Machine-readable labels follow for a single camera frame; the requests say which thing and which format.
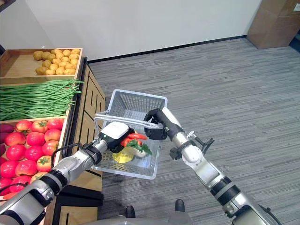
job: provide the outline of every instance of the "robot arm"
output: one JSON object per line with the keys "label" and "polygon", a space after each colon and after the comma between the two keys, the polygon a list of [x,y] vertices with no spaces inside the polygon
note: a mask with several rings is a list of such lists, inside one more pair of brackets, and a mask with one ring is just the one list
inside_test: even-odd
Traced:
{"label": "robot arm", "polygon": [[132,132],[134,130],[124,123],[110,123],[102,129],[99,138],[80,147],[74,155],[63,158],[49,173],[0,206],[0,225],[38,224],[45,216],[44,207],[68,183],[99,163],[102,152],[113,150]]}
{"label": "robot arm", "polygon": [[[146,135],[156,140],[165,139],[167,136],[171,139],[176,148],[171,149],[170,156],[174,160],[182,158],[183,162],[194,170],[201,183],[222,205],[225,214],[229,218],[235,217],[232,222],[234,225],[278,224],[278,220],[274,219],[272,214],[270,216],[264,208],[251,200],[234,182],[204,157],[203,152],[188,138],[181,124],[167,108],[150,111],[144,120],[163,124],[163,130],[145,128]],[[210,145],[212,143],[211,139],[209,143],[201,144]]]}

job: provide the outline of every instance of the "lemon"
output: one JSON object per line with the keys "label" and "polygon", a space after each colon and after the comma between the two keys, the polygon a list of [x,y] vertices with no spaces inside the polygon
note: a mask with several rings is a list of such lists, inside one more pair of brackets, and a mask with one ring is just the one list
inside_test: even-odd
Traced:
{"label": "lemon", "polygon": [[127,163],[130,162],[133,159],[134,155],[129,153],[126,150],[126,147],[123,148],[122,151],[120,151],[119,153],[113,153],[112,154],[112,158],[118,162],[118,163]]}

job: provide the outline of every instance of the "cardboard box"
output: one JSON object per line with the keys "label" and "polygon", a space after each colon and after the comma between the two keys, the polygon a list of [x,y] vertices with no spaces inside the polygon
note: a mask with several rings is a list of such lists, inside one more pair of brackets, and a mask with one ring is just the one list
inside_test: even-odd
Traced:
{"label": "cardboard box", "polygon": [[300,0],[263,0],[247,38],[257,48],[288,46],[300,29],[300,12],[294,8]]}

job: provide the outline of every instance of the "green vegetable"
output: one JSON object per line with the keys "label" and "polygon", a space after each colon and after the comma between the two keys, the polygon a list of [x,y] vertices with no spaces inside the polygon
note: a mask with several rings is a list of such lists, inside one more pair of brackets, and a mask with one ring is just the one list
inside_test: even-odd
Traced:
{"label": "green vegetable", "polygon": [[74,102],[78,80],[53,80],[20,86],[0,86],[0,121],[64,116]]}
{"label": "green vegetable", "polygon": [[150,155],[152,155],[152,152],[151,150],[149,149],[149,147],[146,145],[146,144],[142,144],[142,146],[140,146],[138,143],[137,143],[137,140],[132,140],[131,142],[127,143],[126,145],[127,147],[133,147],[135,149],[138,149],[140,152],[146,152]]}

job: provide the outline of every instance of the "tomato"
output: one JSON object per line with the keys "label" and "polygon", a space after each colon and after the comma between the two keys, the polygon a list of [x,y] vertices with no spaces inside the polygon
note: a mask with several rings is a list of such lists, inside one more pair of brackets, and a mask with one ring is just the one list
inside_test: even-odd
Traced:
{"label": "tomato", "polygon": [[49,172],[51,170],[51,156],[42,156],[37,161],[37,170],[40,172]]}
{"label": "tomato", "polygon": [[59,141],[60,140],[60,130],[58,129],[50,129],[45,133],[45,140],[50,141],[50,140],[55,140]]}
{"label": "tomato", "polygon": [[7,160],[3,157],[0,157],[0,165],[2,165],[3,163],[5,163]]}
{"label": "tomato", "polygon": [[[11,182],[11,184],[30,184],[30,176],[19,176]],[[13,185],[9,187],[10,192],[19,192],[25,188],[23,185]]]}
{"label": "tomato", "polygon": [[5,145],[4,144],[0,145],[0,156],[4,154],[5,150],[6,150]]}
{"label": "tomato", "polygon": [[32,132],[40,132],[45,133],[48,130],[47,121],[46,120],[37,120],[34,121],[31,125]]}
{"label": "tomato", "polygon": [[27,136],[27,144],[30,146],[43,146],[43,144],[45,143],[44,137],[45,135],[43,133],[32,132]]}
{"label": "tomato", "polygon": [[35,180],[40,179],[42,176],[44,176],[47,172],[38,172],[37,174],[34,174],[30,180],[30,184],[34,182]]}
{"label": "tomato", "polygon": [[16,132],[22,132],[23,134],[27,135],[31,132],[31,127],[32,122],[28,120],[20,120],[16,125],[15,125],[15,130]]}
{"label": "tomato", "polygon": [[15,168],[15,173],[17,176],[28,175],[32,176],[37,173],[36,162],[32,160],[24,160],[18,163]]}
{"label": "tomato", "polygon": [[55,140],[51,140],[51,141],[47,141],[44,145],[43,145],[43,153],[47,156],[52,155],[52,153],[57,150],[58,147],[58,141]]}
{"label": "tomato", "polygon": [[4,132],[4,133],[0,133],[0,143],[4,143],[5,138],[9,135],[9,133]]}
{"label": "tomato", "polygon": [[131,139],[142,139],[142,140],[147,139],[147,137],[145,135],[135,134],[135,133],[129,134],[128,137],[131,138]]}
{"label": "tomato", "polygon": [[8,199],[11,199],[12,197],[14,197],[18,192],[12,192],[12,193],[9,193],[7,195],[4,195],[3,196],[3,199],[5,200],[8,200]]}
{"label": "tomato", "polygon": [[7,146],[13,146],[16,144],[25,144],[26,138],[21,133],[13,132],[6,136],[4,142]]}
{"label": "tomato", "polygon": [[17,161],[7,161],[0,166],[0,176],[4,178],[16,177],[15,168],[17,167]]}
{"label": "tomato", "polygon": [[[0,179],[0,188],[4,188],[4,187],[10,185],[11,182],[13,182],[12,179],[9,179],[9,178],[1,178],[1,179]],[[7,195],[8,193],[10,193],[10,190],[9,190],[9,188],[6,188],[4,191],[1,191],[1,192],[0,192],[0,196]]]}
{"label": "tomato", "polygon": [[42,150],[42,146],[36,145],[36,146],[31,146],[30,148],[28,148],[25,151],[25,157],[28,160],[32,160],[32,161],[37,161],[39,158],[41,158],[43,156],[43,150]]}
{"label": "tomato", "polygon": [[8,148],[6,157],[10,160],[20,161],[25,157],[26,148],[24,145],[16,144]]}
{"label": "tomato", "polygon": [[62,130],[63,124],[64,124],[64,119],[50,119],[48,120],[47,127],[49,129]]}
{"label": "tomato", "polygon": [[0,124],[0,133],[11,133],[14,131],[14,126],[9,124]]}

